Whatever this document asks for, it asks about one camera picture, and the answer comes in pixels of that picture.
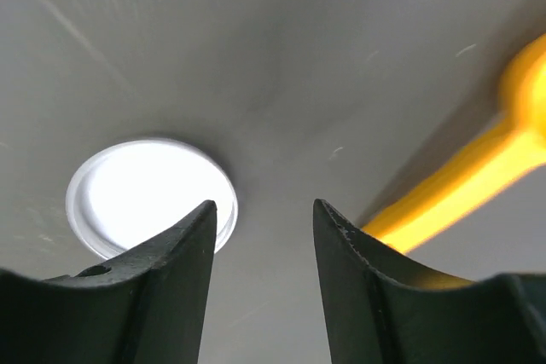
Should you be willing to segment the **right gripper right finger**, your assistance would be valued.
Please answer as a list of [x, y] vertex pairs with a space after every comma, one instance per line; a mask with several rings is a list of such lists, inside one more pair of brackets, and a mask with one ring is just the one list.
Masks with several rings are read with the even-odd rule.
[[472, 282], [431, 269], [321, 199], [313, 234], [332, 362], [544, 362], [543, 274]]

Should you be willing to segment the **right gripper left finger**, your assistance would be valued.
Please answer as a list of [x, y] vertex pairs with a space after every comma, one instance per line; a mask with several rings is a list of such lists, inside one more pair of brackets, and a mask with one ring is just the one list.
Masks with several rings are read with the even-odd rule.
[[2, 362], [197, 362], [216, 223], [207, 200], [77, 275], [35, 280], [3, 270]]

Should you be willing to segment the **white round lid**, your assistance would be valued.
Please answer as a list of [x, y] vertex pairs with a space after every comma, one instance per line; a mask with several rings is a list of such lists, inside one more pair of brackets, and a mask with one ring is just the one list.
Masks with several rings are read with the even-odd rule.
[[108, 147], [81, 164], [68, 184], [65, 208], [78, 239], [110, 259], [167, 230], [205, 200], [217, 207], [220, 251], [239, 213], [226, 172], [188, 143], [144, 138]]

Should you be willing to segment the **yellow plastic scoop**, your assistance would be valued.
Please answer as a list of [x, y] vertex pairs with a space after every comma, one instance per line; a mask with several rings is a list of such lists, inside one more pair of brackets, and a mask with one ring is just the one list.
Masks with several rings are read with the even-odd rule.
[[499, 84], [502, 118], [363, 231], [414, 250], [545, 164], [545, 38], [527, 44]]

